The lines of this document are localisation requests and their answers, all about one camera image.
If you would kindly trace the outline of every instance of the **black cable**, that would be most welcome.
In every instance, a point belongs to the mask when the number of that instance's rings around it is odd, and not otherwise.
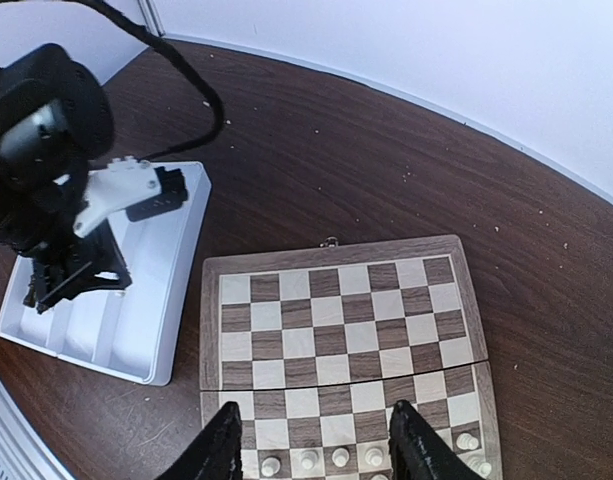
[[[17,3],[21,0],[0,0],[0,3]],[[164,57],[175,67],[184,77],[204,96],[213,112],[213,125],[203,136],[194,140],[174,145],[160,152],[151,153],[142,157],[145,160],[155,160],[175,153],[182,153],[193,148],[206,145],[219,135],[224,128],[224,105],[217,92],[211,87],[197,71],[188,63],[184,56],[170,43],[160,37],[150,33],[143,25],[138,25],[126,18],[126,16],[116,8],[111,7],[103,0],[63,0],[70,3],[79,3],[95,10],[103,15],[117,27],[129,35],[135,37],[142,43],[151,47],[155,52]]]

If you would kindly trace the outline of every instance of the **chessboard border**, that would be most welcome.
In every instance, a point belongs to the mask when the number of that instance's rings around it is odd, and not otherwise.
[[[481,412],[480,438],[483,441],[486,461],[493,467],[493,473],[488,480],[502,480],[502,453],[499,438],[499,424],[497,422],[497,409],[495,406],[495,391],[493,389],[493,378],[490,364],[488,361],[478,362],[470,365],[476,381],[477,396],[479,398],[479,409]],[[411,378],[416,375],[426,375],[426,373],[408,375]],[[211,418],[219,410],[219,392],[201,392],[199,397],[200,425],[204,428]]]
[[[325,268],[356,263],[450,256],[455,270],[464,317],[473,350],[473,363],[488,359],[475,289],[468,270],[464,247],[457,235],[393,240],[330,248],[257,253],[208,258],[202,271],[199,324],[199,387],[219,391],[219,277],[230,274]]]

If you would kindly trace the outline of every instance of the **dark square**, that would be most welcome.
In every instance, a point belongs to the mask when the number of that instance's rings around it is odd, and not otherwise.
[[[368,279],[370,280],[370,289],[373,292],[399,290],[397,267],[394,263],[369,265]]]
[[[319,387],[319,414],[324,416],[344,415],[353,412],[353,403],[350,398],[350,385],[331,385]]]
[[[437,324],[437,335],[440,341],[466,336],[466,327],[461,310],[436,313],[435,323]]]
[[[381,380],[382,365],[379,352],[353,353],[348,355],[350,381]]]
[[[346,333],[343,325],[315,327],[315,355],[341,355],[346,353]]]
[[[262,466],[262,462],[268,457],[275,457],[279,459],[281,467],[279,468],[279,472],[273,475],[273,478],[293,478],[290,464],[290,450],[259,450],[257,455],[260,468]]]
[[[433,430],[441,430],[450,426],[448,402],[445,399],[420,403],[417,405],[417,411],[433,427]]]
[[[252,390],[253,362],[222,362],[223,390]]]
[[[455,281],[448,257],[424,260],[424,269],[429,285],[453,283]]]
[[[222,332],[250,332],[250,304],[222,305]]]
[[[357,473],[357,445],[354,443],[351,443],[350,445],[343,445],[343,448],[348,450],[349,459],[348,463],[341,468],[333,463],[333,452],[338,448],[340,447],[324,447],[324,468],[326,476],[330,477],[333,475]]]
[[[380,350],[408,347],[406,320],[401,318],[377,322],[377,339]]]
[[[340,294],[337,269],[311,270],[308,280],[311,298],[336,297]]]
[[[470,365],[444,370],[446,394],[449,397],[463,395],[475,391],[473,371]]]
[[[286,396],[283,390],[253,392],[255,419],[286,418]]]
[[[289,418],[288,437],[290,448],[321,447],[322,427],[319,417]]]
[[[279,300],[279,275],[253,275],[250,277],[250,299],[253,302]]]
[[[410,351],[413,357],[413,371],[415,373],[434,372],[443,368],[439,343],[416,345],[410,347]]]
[[[386,406],[392,407],[399,400],[417,403],[413,377],[387,378],[384,380],[384,399]]]
[[[284,356],[282,332],[252,332],[253,360],[279,360]]]
[[[470,433],[473,437],[479,440],[479,447],[482,448],[483,438],[481,430],[479,428],[479,422],[465,423],[464,425],[458,425],[451,428],[451,436],[453,437],[453,451],[455,453],[463,453],[464,451],[457,446],[457,439],[462,433]]]
[[[344,323],[371,322],[375,320],[370,293],[342,296]]]
[[[286,388],[312,387],[317,385],[315,357],[287,358],[284,360]]]
[[[242,449],[244,450],[256,450],[257,441],[255,440],[255,421],[243,420],[242,421]]]
[[[433,311],[428,287],[404,288],[402,300],[404,301],[404,313],[407,317]]]
[[[357,443],[388,440],[386,413],[384,410],[355,413],[354,417]]]
[[[282,302],[282,328],[313,326],[310,300],[285,300]]]

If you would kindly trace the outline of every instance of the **white pawn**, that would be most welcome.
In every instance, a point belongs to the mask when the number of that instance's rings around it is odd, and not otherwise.
[[[338,468],[343,468],[350,460],[350,453],[345,448],[338,448],[333,452],[333,463]]]
[[[479,455],[471,457],[466,465],[468,465],[472,471],[480,475],[482,478],[488,478],[493,471],[493,466],[484,460],[484,457]]]
[[[365,458],[369,465],[379,467],[384,462],[384,452],[379,447],[369,448]]]
[[[264,477],[272,477],[279,472],[282,463],[277,457],[268,457],[262,462],[262,475]]]
[[[315,468],[317,460],[319,460],[319,455],[317,455],[315,450],[306,450],[301,456],[302,468],[304,470],[312,470]]]
[[[462,450],[477,450],[479,448],[479,440],[470,433],[462,433],[457,437],[457,446]]]

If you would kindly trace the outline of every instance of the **chessboard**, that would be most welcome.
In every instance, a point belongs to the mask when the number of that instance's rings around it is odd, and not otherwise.
[[[486,360],[455,236],[204,264],[202,419],[239,404],[244,478],[264,478],[268,458],[280,465],[274,479],[389,478],[388,420],[406,399],[465,462],[485,460],[501,479]],[[476,448],[459,449],[465,433]],[[339,448],[343,467],[332,461]],[[383,462],[369,463],[369,451]],[[319,459],[309,469],[306,453]]]

